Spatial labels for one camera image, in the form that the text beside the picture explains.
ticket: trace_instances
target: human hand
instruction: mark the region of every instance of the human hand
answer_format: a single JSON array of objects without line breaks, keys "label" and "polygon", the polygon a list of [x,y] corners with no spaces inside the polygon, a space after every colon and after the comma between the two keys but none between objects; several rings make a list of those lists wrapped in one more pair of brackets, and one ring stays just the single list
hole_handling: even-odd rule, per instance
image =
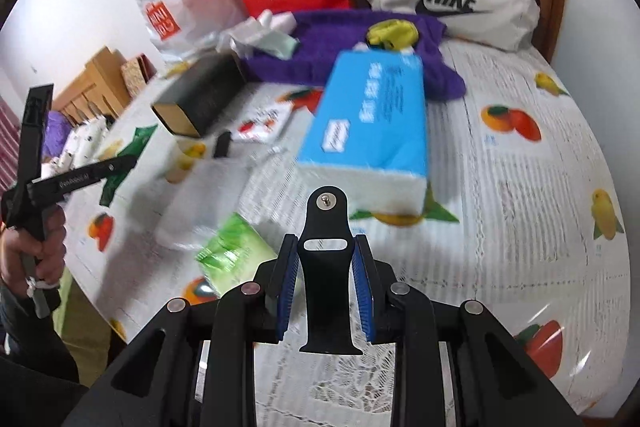
[{"label": "human hand", "polygon": [[36,277],[55,284],[65,269],[66,236],[65,213],[59,206],[49,215],[45,223],[47,240],[36,241],[26,230],[6,230],[0,244],[0,277],[5,286],[18,298],[27,297],[27,282],[20,253],[40,259],[36,266]]}]

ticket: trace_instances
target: purple cloth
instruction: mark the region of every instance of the purple cloth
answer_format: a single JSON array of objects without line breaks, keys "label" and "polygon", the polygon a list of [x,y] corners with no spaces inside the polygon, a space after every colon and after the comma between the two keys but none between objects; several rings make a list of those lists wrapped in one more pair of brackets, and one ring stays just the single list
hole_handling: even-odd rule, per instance
[{"label": "purple cloth", "polygon": [[244,59],[253,80],[277,84],[324,86],[339,52],[366,40],[368,29],[388,19],[405,19],[415,24],[420,38],[414,45],[424,66],[424,92],[429,100],[454,100],[465,96],[465,81],[444,65],[438,49],[446,26],[429,15],[372,10],[313,10],[294,13],[300,40],[291,60],[280,60],[261,52]]},{"label": "purple cloth", "polygon": [[49,120],[47,120],[47,130],[44,134],[44,142],[42,144],[42,156],[55,158],[62,154],[65,148],[66,138],[71,132],[71,124],[62,113],[57,111],[49,111]]}]

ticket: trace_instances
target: tissue pack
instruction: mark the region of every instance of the tissue pack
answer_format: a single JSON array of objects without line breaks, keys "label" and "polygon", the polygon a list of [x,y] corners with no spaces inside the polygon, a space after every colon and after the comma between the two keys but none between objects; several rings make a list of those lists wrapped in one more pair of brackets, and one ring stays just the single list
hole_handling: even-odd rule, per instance
[{"label": "tissue pack", "polygon": [[313,188],[341,188],[359,209],[420,215],[428,176],[420,57],[342,52],[298,168]]}]

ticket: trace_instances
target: screw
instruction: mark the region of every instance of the screw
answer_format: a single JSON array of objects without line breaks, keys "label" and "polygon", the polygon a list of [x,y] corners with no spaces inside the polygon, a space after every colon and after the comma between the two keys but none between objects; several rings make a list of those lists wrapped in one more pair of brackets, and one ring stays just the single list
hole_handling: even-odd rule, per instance
[{"label": "screw", "polygon": [[331,192],[324,192],[318,196],[316,205],[320,210],[330,210],[336,203],[335,196]]},{"label": "screw", "polygon": [[181,312],[186,305],[187,303],[184,301],[184,299],[176,298],[171,299],[169,302],[167,302],[166,308],[172,313],[177,313]]},{"label": "screw", "polygon": [[391,285],[391,293],[394,295],[407,295],[409,293],[409,285],[404,282],[394,282]]},{"label": "screw", "polygon": [[465,302],[465,310],[472,315],[479,315],[484,311],[484,306],[478,301],[467,301]]},{"label": "screw", "polygon": [[242,285],[241,290],[244,295],[255,295],[260,291],[260,285],[257,282],[249,281]]}]

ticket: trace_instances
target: green packet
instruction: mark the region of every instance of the green packet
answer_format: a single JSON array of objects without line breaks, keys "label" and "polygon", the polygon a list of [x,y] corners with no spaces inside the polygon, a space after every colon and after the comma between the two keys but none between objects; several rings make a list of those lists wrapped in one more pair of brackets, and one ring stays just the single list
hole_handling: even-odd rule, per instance
[{"label": "green packet", "polygon": [[[152,125],[151,127],[136,127],[136,131],[133,133],[133,140],[131,140],[129,145],[127,145],[116,156],[133,154],[140,158],[140,155],[145,150],[146,144],[151,139],[151,135],[156,130],[156,127],[158,127],[158,124]],[[120,187],[129,172],[130,171],[124,172],[123,174],[115,174],[107,178],[107,181],[102,188],[102,195],[100,196],[101,206],[109,206],[111,204],[113,197],[116,195],[117,188]]]},{"label": "green packet", "polygon": [[236,212],[196,255],[207,281],[221,296],[253,280],[260,263],[275,258],[271,247]]}]

